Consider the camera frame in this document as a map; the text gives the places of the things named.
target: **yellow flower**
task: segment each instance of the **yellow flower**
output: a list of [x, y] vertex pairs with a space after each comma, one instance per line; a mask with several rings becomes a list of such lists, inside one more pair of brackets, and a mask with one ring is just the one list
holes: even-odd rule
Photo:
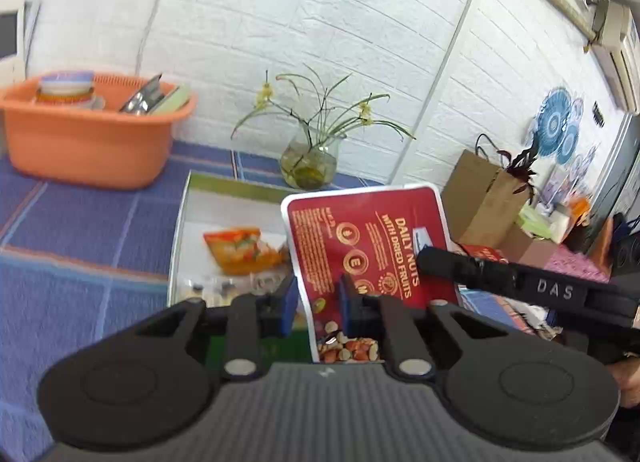
[[271, 100], [271, 96], [273, 96], [273, 88], [271, 84], [265, 82], [262, 84], [262, 88], [258, 90], [258, 93], [255, 97], [255, 107], [256, 108], [266, 108], [267, 102]]
[[362, 124], [365, 126], [369, 126], [373, 124], [373, 120], [371, 119], [371, 107], [369, 103], [361, 102], [358, 104], [358, 109], [360, 110], [360, 119], [362, 120]]

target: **metal screw head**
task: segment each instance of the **metal screw head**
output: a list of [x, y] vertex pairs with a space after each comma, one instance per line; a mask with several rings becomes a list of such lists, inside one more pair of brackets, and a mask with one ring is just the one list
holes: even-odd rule
[[231, 359], [225, 363], [225, 372], [230, 376], [250, 376], [258, 367], [249, 359]]
[[398, 366], [400, 371], [408, 376], [425, 376], [431, 369], [430, 362], [425, 361], [424, 359], [405, 359]]
[[186, 285], [193, 292], [202, 292], [204, 290], [204, 285], [200, 282], [195, 282], [194, 280], [187, 280]]

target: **human hand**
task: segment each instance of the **human hand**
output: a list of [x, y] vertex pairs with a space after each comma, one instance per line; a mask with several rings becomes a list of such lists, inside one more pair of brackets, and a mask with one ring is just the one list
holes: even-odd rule
[[632, 408], [640, 404], [640, 358], [629, 358], [607, 365], [620, 388], [620, 406]]

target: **orange plastic basket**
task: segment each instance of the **orange plastic basket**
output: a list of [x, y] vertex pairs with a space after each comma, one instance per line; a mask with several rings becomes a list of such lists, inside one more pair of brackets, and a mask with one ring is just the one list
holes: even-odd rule
[[[146, 79], [95, 73], [103, 110], [32, 102], [40, 78], [0, 92], [9, 158], [29, 175], [74, 184], [136, 189], [151, 184], [172, 145], [171, 126], [188, 117], [196, 97], [175, 112], [136, 117], [117, 112]], [[161, 82], [163, 93], [174, 85]]]

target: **black speaker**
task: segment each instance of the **black speaker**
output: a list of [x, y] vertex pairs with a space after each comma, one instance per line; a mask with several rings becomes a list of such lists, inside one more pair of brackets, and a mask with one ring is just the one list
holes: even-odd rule
[[612, 245], [610, 282], [620, 287], [640, 287], [640, 233]]

